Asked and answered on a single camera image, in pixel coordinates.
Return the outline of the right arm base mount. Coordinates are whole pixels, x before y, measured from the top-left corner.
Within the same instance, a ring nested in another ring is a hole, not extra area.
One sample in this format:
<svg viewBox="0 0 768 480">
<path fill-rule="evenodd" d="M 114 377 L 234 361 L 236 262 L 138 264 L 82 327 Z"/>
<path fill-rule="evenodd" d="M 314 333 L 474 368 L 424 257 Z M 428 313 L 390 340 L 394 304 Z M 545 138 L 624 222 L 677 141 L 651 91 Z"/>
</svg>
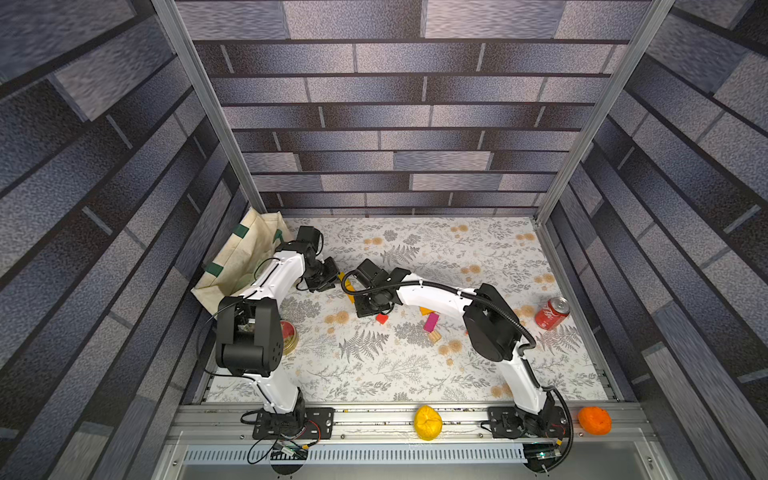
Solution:
<svg viewBox="0 0 768 480">
<path fill-rule="evenodd" d="M 516 406 L 487 409 L 489 428 L 494 438 L 544 438 L 563 440 L 571 433 L 565 412 L 558 406 L 545 406 L 532 414 Z"/>
</svg>

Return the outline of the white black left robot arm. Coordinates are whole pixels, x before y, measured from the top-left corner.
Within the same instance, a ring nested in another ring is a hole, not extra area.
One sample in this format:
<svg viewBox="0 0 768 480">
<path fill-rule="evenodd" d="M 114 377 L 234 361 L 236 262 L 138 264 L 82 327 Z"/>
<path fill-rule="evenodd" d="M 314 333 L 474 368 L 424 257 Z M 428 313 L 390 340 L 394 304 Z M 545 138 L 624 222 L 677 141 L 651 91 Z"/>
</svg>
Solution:
<svg viewBox="0 0 768 480">
<path fill-rule="evenodd" d="M 301 282 L 310 292 L 334 287 L 339 269 L 332 258 L 319 258 L 323 245 L 318 229 L 300 227 L 295 240 L 276 247 L 266 271 L 243 293 L 224 298 L 216 312 L 217 366 L 252 380 L 262 396 L 263 411 L 298 428 L 304 426 L 305 405 L 299 387 L 281 368 L 284 337 L 279 307 Z"/>
</svg>

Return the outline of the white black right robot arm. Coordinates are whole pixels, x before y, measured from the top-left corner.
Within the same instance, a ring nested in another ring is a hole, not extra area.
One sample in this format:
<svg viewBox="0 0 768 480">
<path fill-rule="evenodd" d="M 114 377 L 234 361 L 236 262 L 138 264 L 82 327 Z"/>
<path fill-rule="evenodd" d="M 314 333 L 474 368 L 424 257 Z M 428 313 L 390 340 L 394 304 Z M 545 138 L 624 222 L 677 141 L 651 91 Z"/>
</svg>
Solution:
<svg viewBox="0 0 768 480">
<path fill-rule="evenodd" d="M 475 352 L 497 365 L 512 392 L 513 420 L 505 430 L 517 437 L 559 439 L 573 432 L 563 396 L 556 387 L 540 384 L 525 357 L 536 347 L 535 338 L 492 285 L 453 287 L 402 268 L 387 272 L 370 260 L 343 274 L 340 285 L 354 298 L 359 317 L 415 306 L 462 320 Z"/>
</svg>

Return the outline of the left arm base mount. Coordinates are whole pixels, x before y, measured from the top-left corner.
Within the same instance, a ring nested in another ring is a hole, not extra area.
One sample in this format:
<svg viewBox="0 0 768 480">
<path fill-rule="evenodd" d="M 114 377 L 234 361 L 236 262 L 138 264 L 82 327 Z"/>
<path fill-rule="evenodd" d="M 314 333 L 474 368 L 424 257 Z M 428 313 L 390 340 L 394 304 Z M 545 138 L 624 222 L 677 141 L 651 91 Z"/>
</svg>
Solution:
<svg viewBox="0 0 768 480">
<path fill-rule="evenodd" d="M 335 413 L 330 407 L 307 407 L 285 414 L 260 410 L 253 421 L 252 437 L 254 440 L 329 440 L 333 435 Z"/>
</svg>

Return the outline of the yellow wooden block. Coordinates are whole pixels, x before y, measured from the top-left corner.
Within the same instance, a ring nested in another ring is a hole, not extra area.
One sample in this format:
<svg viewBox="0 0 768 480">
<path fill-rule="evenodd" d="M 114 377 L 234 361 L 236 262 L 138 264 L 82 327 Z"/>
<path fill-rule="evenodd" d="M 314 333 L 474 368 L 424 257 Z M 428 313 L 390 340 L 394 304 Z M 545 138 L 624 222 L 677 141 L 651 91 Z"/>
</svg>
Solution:
<svg viewBox="0 0 768 480">
<path fill-rule="evenodd" d="M 352 284 L 351 284 L 351 281 L 349 280 L 349 278 L 347 277 L 347 274 L 346 274 L 345 272 L 340 272 L 340 273 L 339 273 L 339 275 L 338 275 L 338 277 L 339 277 L 339 279 L 340 279 L 340 280 L 342 280 L 342 282 L 343 282 L 343 285 L 344 285 L 344 286 L 345 286 L 347 289 L 350 289 L 350 290 L 353 290 L 353 289 L 354 289 L 354 287 L 353 287 L 353 286 L 352 286 Z"/>
</svg>

